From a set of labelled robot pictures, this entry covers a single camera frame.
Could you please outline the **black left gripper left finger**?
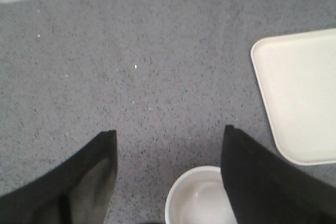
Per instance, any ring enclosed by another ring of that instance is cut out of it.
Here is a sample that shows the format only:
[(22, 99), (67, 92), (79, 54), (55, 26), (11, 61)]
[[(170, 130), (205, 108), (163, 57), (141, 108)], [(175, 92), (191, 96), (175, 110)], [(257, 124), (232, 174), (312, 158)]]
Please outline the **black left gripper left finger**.
[(42, 177), (1, 196), (1, 223), (103, 223), (117, 178), (117, 133), (100, 132)]

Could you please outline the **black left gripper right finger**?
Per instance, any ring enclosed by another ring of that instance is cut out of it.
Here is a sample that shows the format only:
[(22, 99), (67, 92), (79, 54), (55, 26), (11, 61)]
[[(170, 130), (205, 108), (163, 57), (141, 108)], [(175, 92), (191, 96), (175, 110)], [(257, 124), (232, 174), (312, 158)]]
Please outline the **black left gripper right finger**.
[(238, 223), (335, 223), (335, 187), (226, 125), (221, 176)]

